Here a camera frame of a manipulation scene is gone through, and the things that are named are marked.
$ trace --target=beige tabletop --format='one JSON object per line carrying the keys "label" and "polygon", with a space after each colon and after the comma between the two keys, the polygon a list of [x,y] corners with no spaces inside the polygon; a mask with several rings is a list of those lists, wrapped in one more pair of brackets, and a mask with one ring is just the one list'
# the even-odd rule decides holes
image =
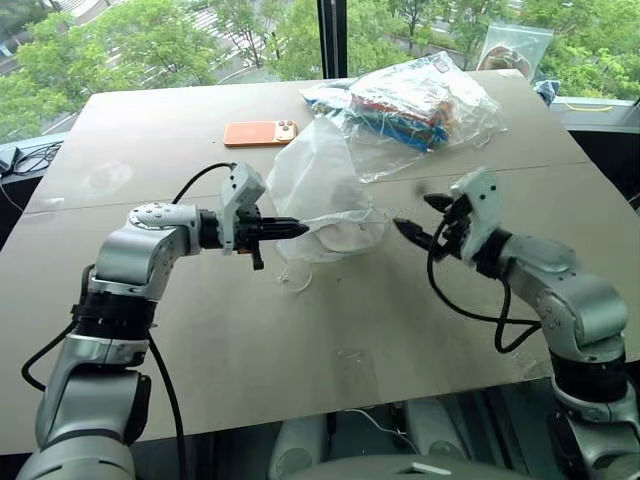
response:
{"label": "beige tabletop", "polygon": [[[585,162],[558,117],[515,70],[472,72],[503,106],[509,131],[482,149],[443,150],[393,179]],[[102,93],[91,97],[27,207],[28,212],[171,198],[194,173],[219,161],[245,161],[266,175],[278,148],[235,149],[229,122],[312,119],[300,90],[319,82],[225,85]],[[189,191],[215,195],[224,173]]]}
{"label": "beige tabletop", "polygon": [[[478,156],[485,158],[498,169],[505,197],[505,228],[570,244],[586,268],[610,281],[629,309],[628,358],[640,358],[638,218],[553,115],[544,107],[538,108],[541,102],[520,79],[496,72],[478,79],[501,102],[520,103],[519,108],[505,104],[511,118],[510,133],[496,137],[481,151],[442,152],[429,165],[411,167],[368,185],[367,193],[379,208],[413,218],[430,230],[439,215],[424,204],[418,192],[445,191],[458,172],[475,167]],[[505,83],[491,91],[489,85],[495,87],[494,82]],[[266,96],[270,91],[267,87],[223,87],[227,92],[224,95],[216,93],[218,87],[193,91],[201,91],[203,97],[231,101],[232,92],[243,98],[257,98],[252,92],[260,91]],[[270,110],[262,105],[261,116],[295,118],[302,124],[304,108],[298,108],[297,97],[300,84],[271,87],[280,93],[274,93],[269,100],[276,98],[282,103],[272,105]],[[511,88],[521,93],[516,96],[510,93]],[[162,127],[165,134],[176,131],[175,142],[158,140],[165,150],[174,152],[175,161],[170,165],[152,162],[145,153],[127,160],[131,171],[136,172],[134,177],[148,172],[153,179],[140,191],[128,181],[114,191],[103,190],[101,196],[89,198],[73,190],[77,186],[73,181],[65,187],[60,171],[65,170],[71,178],[80,177],[81,167],[75,170],[67,162],[80,165],[85,149],[92,152],[92,162],[96,164],[104,158],[104,153],[101,157],[100,151],[92,150],[90,142],[82,138],[91,128],[88,118],[97,121],[115,117],[112,109],[121,110],[125,96],[142,109],[144,100],[139,100],[138,95],[143,99],[158,95],[158,101],[163,102],[171,97],[170,93],[182,98],[192,95],[185,92],[189,90],[94,97],[90,108],[83,112],[78,129],[74,128],[65,144],[65,154],[45,178],[47,182],[51,175],[54,180],[59,178],[59,183],[49,181],[37,192],[43,196],[40,190],[50,189],[50,195],[64,197],[64,203],[53,211],[23,215],[0,254],[1,453],[27,451],[35,446],[33,426],[40,393],[22,381],[20,366],[68,322],[70,306],[77,300],[82,267],[95,260],[105,237],[124,224],[127,212],[139,201],[169,198],[183,183],[182,177],[213,160],[229,160],[232,155],[224,155],[216,140],[216,144],[207,143],[206,149],[211,148],[218,158],[204,158],[204,139],[220,136],[217,129],[225,123],[222,119],[214,120],[217,116],[211,115],[217,126],[211,127],[207,137],[203,131],[210,125],[181,125],[188,117],[183,114],[183,118],[173,121],[167,117],[171,128]],[[110,96],[120,99],[111,107],[106,102]],[[527,114],[518,113],[520,108],[526,109]],[[294,111],[300,117],[293,117]],[[237,113],[229,120],[256,116]],[[122,141],[130,149],[137,145],[141,152],[157,139],[155,135],[152,138],[152,130],[146,130],[143,117],[142,112],[132,112],[120,118]],[[164,125],[155,118],[149,122]],[[127,129],[132,129],[131,136],[124,138]],[[180,130],[192,138],[199,137],[200,150],[190,150],[194,142],[179,141]],[[533,132],[540,136],[540,131],[544,132],[545,141],[529,140],[535,137]],[[92,136],[105,148],[99,129]],[[523,148],[518,142],[530,143]],[[177,158],[185,148],[189,155]],[[483,157],[490,148],[492,161]],[[233,152],[235,161],[240,160],[236,153],[266,172],[275,152]],[[202,182],[193,193],[198,198],[192,201],[203,208],[214,208],[218,199],[206,192],[216,191],[216,181],[213,178]],[[264,214],[274,213],[267,194],[259,205]],[[278,283],[283,262],[273,245],[263,246],[263,256],[266,267],[261,272],[252,271],[246,256],[223,257],[216,251],[184,258],[176,264],[158,306],[158,328],[153,333],[172,374],[187,433],[515,382],[550,371],[540,333],[516,352],[500,355],[493,349],[491,325],[466,320],[448,310],[429,288],[424,252],[393,228],[388,229],[378,247],[366,254],[313,265],[311,285],[299,294]],[[442,288],[455,301],[481,313],[496,313],[499,285],[457,261],[446,260],[436,268]],[[519,301],[514,302],[512,311],[513,315],[534,318],[533,312]],[[509,335],[515,333],[515,327],[509,329]],[[34,369],[38,378],[47,378],[54,357],[50,355]],[[143,438],[173,435],[169,403],[154,363],[146,362],[142,370],[154,381]]]}

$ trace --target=orange phone case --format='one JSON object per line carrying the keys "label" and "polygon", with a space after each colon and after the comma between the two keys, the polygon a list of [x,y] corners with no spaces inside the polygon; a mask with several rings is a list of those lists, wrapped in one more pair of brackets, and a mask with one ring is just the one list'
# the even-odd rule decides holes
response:
{"label": "orange phone case", "polygon": [[286,145],[297,133],[298,126],[292,120],[229,123],[224,131],[224,144],[227,147]]}

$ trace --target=white plastic bag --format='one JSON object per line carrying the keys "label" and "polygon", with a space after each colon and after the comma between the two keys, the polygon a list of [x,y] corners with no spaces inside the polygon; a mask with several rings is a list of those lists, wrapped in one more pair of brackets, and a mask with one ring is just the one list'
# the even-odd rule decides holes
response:
{"label": "white plastic bag", "polygon": [[448,145],[484,145],[506,130],[500,104],[440,52],[356,79],[302,91],[316,116],[340,128],[360,181],[368,183]]}
{"label": "white plastic bag", "polygon": [[553,30],[492,23],[476,70],[515,68],[532,80],[553,37]]}
{"label": "white plastic bag", "polygon": [[278,154],[267,187],[278,215],[309,226],[301,237],[276,244],[285,259],[340,260],[382,239],[384,215],[364,194],[342,133],[325,118]]}

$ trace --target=green foliage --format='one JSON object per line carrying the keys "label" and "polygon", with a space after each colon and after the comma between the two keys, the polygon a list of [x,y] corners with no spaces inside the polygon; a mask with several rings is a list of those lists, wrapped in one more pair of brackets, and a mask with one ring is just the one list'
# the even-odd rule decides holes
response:
{"label": "green foliage", "polygon": [[640,0],[527,0],[520,23],[555,31],[540,67],[562,95],[640,95]]}
{"label": "green foliage", "polygon": [[[361,75],[410,58],[388,38],[394,19],[386,2],[349,0],[347,18],[349,75]],[[297,0],[278,25],[276,34],[282,54],[280,58],[271,55],[269,67],[282,80],[322,78],[314,0]]]}
{"label": "green foliage", "polygon": [[132,86],[123,71],[110,69],[107,52],[95,35],[73,26],[69,14],[52,13],[29,28],[34,41],[18,50],[20,72],[34,85],[63,95],[73,109],[91,94]]}
{"label": "green foliage", "polygon": [[211,4],[218,15],[218,30],[233,34],[231,40],[241,55],[256,67],[262,67],[262,44],[270,40],[273,31],[270,25],[284,13],[281,1],[263,0],[259,8],[252,0],[211,0]]}
{"label": "green foliage", "polygon": [[397,37],[406,38],[409,36],[409,29],[407,28],[406,22],[402,18],[396,16],[391,19],[389,33]]}
{"label": "green foliage", "polygon": [[17,73],[0,78],[0,143],[39,133],[98,92],[215,83],[225,52],[174,0],[129,0],[88,25],[51,13],[29,27]]}
{"label": "green foliage", "polygon": [[444,7],[445,19],[453,19],[451,33],[464,56],[463,70],[473,68],[491,22],[509,18],[506,0],[458,0],[455,11]]}
{"label": "green foliage", "polygon": [[385,1],[350,0],[347,3],[347,21],[347,67],[350,76],[411,59],[388,38],[393,19]]}
{"label": "green foliage", "polygon": [[0,76],[0,143],[38,136],[43,119],[70,108],[62,93],[36,84],[24,71]]}
{"label": "green foliage", "polygon": [[0,4],[0,41],[17,35],[28,23],[36,23],[47,12],[36,0],[8,0]]}
{"label": "green foliage", "polygon": [[423,21],[428,25],[431,21],[431,15],[429,15],[431,10],[427,10],[427,6],[433,2],[432,0],[402,0],[398,3],[399,16],[407,24],[411,41],[418,23]]}
{"label": "green foliage", "polygon": [[[170,0],[130,0],[82,30],[118,52],[118,68],[111,71],[137,77],[145,88],[210,85],[215,83],[212,67],[223,62],[225,52],[185,13]],[[143,72],[148,72],[146,78],[141,78]],[[120,87],[116,83],[112,89]]]}
{"label": "green foliage", "polygon": [[460,50],[455,38],[433,31],[429,32],[429,44],[447,48],[449,50]]}

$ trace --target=white wire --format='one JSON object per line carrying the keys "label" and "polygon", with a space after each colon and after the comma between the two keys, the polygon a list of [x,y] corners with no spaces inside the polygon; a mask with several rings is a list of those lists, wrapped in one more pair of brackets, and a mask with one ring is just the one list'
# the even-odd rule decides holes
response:
{"label": "white wire", "polygon": [[9,201],[9,203],[11,205],[13,205],[18,210],[20,210],[20,213],[24,213],[24,210],[22,209],[22,207],[20,205],[18,205],[16,202],[14,202],[13,200],[11,200],[11,197],[9,197],[9,195],[7,195],[7,192],[4,190],[4,185],[2,185],[2,179],[1,178],[0,178],[0,190],[2,190],[2,193],[3,193],[4,197]]}
{"label": "white wire", "polygon": [[[282,270],[282,273],[277,277],[278,278],[278,283],[286,283],[289,281],[289,263],[286,263],[284,265],[284,270]],[[300,293],[303,290],[306,290],[306,288],[311,285],[311,280],[313,280],[313,271],[311,270],[311,268],[309,268],[309,278],[307,278],[307,281],[304,283],[304,285],[302,285],[301,287],[298,288],[287,288],[287,290],[289,290],[290,292],[293,293]]]}
{"label": "white wire", "polygon": [[[278,280],[278,283],[286,283],[286,282],[289,281],[289,275],[288,275],[288,273],[289,273],[289,260],[287,260],[285,258],[285,256],[282,254],[280,249],[278,249],[277,245],[274,245],[273,248],[276,251],[276,255],[278,255],[280,257],[280,259],[284,262],[284,269],[282,270],[282,273],[278,277],[276,277],[276,279]],[[311,281],[312,280],[313,280],[313,270],[311,270],[311,266],[309,265],[309,278],[304,283],[304,285],[302,285],[301,287],[298,287],[298,288],[287,288],[287,290],[292,292],[292,293],[300,293],[303,290],[306,290],[309,285],[311,285]]]}
{"label": "white wire", "polygon": [[373,424],[373,426],[376,427],[378,430],[380,430],[381,432],[384,432],[384,433],[389,433],[389,434],[393,435],[394,437],[399,438],[400,440],[405,442],[407,445],[409,445],[411,450],[413,450],[413,453],[415,453],[416,455],[420,455],[420,452],[418,451],[416,446],[413,444],[413,442],[411,440],[409,440],[409,438],[407,438],[405,436],[406,434],[402,434],[400,432],[396,432],[395,430],[391,430],[389,428],[384,428],[384,427],[380,426],[380,424],[378,422],[376,422],[375,419],[371,415],[369,415],[364,410],[360,410],[359,408],[348,408],[348,409],[343,410],[343,411],[344,412],[356,412],[356,413],[359,413],[360,415],[364,415],[367,418],[367,420],[369,420]]}

